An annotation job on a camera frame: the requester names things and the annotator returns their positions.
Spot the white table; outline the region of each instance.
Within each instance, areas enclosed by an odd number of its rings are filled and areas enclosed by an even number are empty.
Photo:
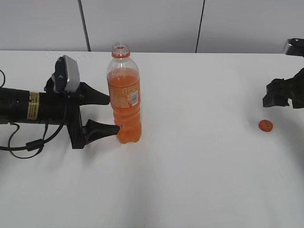
[[[6,87],[42,91],[63,54],[78,60],[82,81],[107,93],[109,53],[1,51]],[[132,57],[141,140],[121,145],[113,136],[73,151],[64,128],[33,159],[1,152],[0,227],[304,227],[304,110],[262,107],[266,85],[293,77],[302,58]],[[81,110],[84,124],[113,123],[110,106]],[[262,119],[272,132],[259,130]],[[43,128],[21,125],[12,145],[41,138]],[[14,129],[0,127],[1,145]]]

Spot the white wall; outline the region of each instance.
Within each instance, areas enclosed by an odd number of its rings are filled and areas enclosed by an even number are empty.
[[[0,21],[0,50],[87,50],[77,0],[2,0]]]
[[[206,0],[198,52],[281,53],[304,38],[303,0]]]
[[[198,52],[280,53],[304,0],[205,0]],[[92,51],[195,52],[203,0],[82,0]],[[0,50],[87,51],[77,0],[2,0]]]
[[[82,0],[92,51],[195,52],[202,0]]]

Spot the plastic bottle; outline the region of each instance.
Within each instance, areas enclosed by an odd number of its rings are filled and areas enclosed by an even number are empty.
[[[120,126],[117,137],[121,143],[137,142],[142,135],[139,70],[125,43],[112,47],[112,57],[107,79],[115,124]]]

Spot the yellow warning label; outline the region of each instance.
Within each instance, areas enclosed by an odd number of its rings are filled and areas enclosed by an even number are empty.
[[[36,120],[38,117],[39,110],[39,93],[30,92],[28,102],[28,120]]]

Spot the bottle cap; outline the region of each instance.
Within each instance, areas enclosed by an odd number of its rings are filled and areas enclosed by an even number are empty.
[[[263,132],[270,132],[273,128],[272,122],[269,120],[262,120],[258,127],[263,131]]]

